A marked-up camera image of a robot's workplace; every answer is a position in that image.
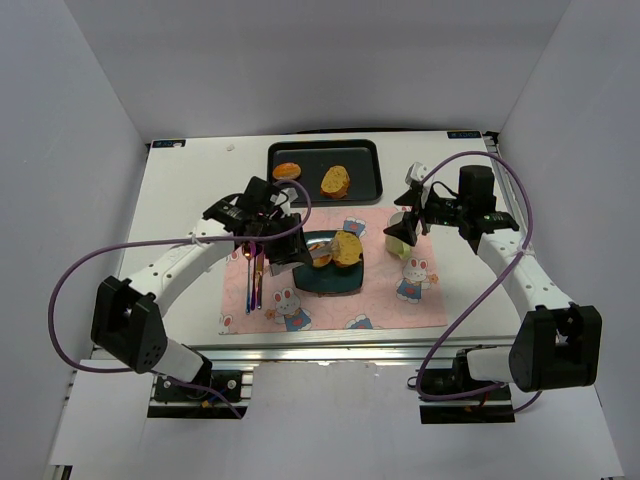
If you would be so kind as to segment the bread slice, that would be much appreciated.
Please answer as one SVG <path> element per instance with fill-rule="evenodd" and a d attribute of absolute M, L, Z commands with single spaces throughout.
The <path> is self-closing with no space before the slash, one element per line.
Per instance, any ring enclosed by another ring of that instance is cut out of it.
<path fill-rule="evenodd" d="M 321 182 L 321 194 L 340 199 L 347 195 L 350 177 L 344 166 L 335 165 L 329 168 Z"/>
<path fill-rule="evenodd" d="M 337 231 L 331 242 L 333 262 L 340 268 L 347 268 L 360 262 L 363 255 L 361 241 L 357 235 L 344 230 Z"/>

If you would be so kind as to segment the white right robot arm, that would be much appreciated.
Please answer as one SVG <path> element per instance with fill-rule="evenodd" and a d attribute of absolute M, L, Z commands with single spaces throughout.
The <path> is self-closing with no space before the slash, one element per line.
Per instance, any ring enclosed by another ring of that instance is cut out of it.
<path fill-rule="evenodd" d="M 463 349 L 448 374 L 419 373 L 416 390 L 434 401 L 475 397 L 501 384 L 514 384 L 523 392 L 592 385 L 598 369 L 601 315 L 593 306 L 575 303 L 526 251 L 515 219 L 496 208 L 492 169 L 462 167 L 458 189 L 448 198 L 426 185 L 426 176 L 420 163 L 409 168 L 409 189 L 395 201 L 408 210 L 385 234 L 414 246 L 418 235 L 427 234 L 433 225 L 457 229 L 495 274 L 521 326 L 510 346 Z"/>

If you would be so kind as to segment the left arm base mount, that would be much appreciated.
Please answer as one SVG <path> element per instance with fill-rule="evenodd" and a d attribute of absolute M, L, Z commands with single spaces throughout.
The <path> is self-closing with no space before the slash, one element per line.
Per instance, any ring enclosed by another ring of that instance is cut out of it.
<path fill-rule="evenodd" d="M 253 371 L 238 364 L 213 369 L 207 390 L 186 388 L 162 375 L 154 380 L 149 419 L 239 420 L 251 398 Z"/>

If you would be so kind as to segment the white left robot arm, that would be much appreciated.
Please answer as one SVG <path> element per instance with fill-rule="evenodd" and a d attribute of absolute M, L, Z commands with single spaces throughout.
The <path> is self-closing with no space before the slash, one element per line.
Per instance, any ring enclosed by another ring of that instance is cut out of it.
<path fill-rule="evenodd" d="M 204 211 L 193 231 L 171 241 L 149 266 L 124 279 L 110 276 L 97 290 L 91 327 L 94 344 L 130 370 L 164 375 L 182 388 L 204 390 L 213 381 L 210 360 L 167 336 L 163 317 L 207 270 L 246 246 L 263 254 L 278 275 L 317 259 L 351 267 L 357 234 L 334 234 L 321 247 L 306 244 L 305 217 L 291 209 L 302 188 L 294 181 L 269 183 L 252 177 L 241 193 L 228 195 Z"/>

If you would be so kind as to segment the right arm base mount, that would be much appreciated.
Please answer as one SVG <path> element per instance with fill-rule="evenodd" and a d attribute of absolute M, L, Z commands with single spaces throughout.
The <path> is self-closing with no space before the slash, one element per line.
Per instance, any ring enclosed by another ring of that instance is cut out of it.
<path fill-rule="evenodd" d="M 421 381 L 422 390 L 430 395 L 446 396 L 488 387 L 489 381 L 471 378 L 466 359 L 468 352 L 469 349 L 459 350 L 448 368 L 428 368 Z M 423 425 L 513 423 L 512 409 L 508 386 L 458 400 L 429 401 L 419 405 Z"/>

